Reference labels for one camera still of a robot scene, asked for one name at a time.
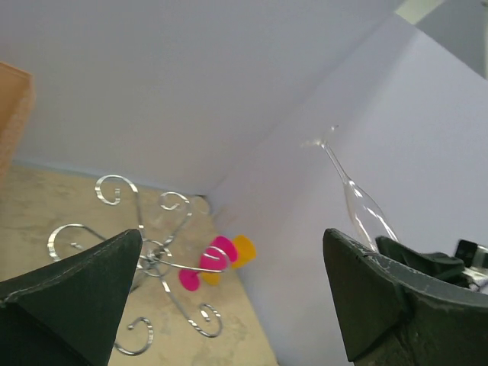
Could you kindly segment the pink plastic wine glass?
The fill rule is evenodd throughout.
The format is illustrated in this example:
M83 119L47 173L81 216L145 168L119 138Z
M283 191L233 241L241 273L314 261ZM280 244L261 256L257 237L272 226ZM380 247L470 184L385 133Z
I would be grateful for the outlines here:
M225 236L217 236L203 251L198 269L180 269L178 279L187 291L196 291L203 275L219 275L238 259L233 242Z

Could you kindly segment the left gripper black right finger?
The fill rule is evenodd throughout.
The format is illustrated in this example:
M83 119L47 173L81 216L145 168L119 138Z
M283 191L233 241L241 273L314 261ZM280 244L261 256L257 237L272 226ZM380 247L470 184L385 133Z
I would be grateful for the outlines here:
M487 296L405 266L336 229L323 258L348 361L485 365Z

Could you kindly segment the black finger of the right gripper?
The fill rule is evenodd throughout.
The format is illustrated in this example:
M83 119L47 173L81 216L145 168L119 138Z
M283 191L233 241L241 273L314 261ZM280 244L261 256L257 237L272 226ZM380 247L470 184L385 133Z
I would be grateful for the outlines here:
M419 253L386 236L375 239L379 253L440 281L467 286L464 262L441 252Z

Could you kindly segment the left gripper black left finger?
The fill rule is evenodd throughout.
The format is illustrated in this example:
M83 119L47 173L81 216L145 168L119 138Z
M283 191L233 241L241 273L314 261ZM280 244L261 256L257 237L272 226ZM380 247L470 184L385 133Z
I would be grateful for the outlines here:
M106 365L142 237L126 230L1 283L3 365Z

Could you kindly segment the orange plastic wine glass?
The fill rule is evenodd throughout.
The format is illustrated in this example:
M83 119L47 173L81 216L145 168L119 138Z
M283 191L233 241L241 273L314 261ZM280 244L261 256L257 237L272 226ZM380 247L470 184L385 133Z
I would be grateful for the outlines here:
M228 267L237 269L256 256L255 246L247 236L238 235L234 239L217 236L201 255L200 267L213 270L224 270Z

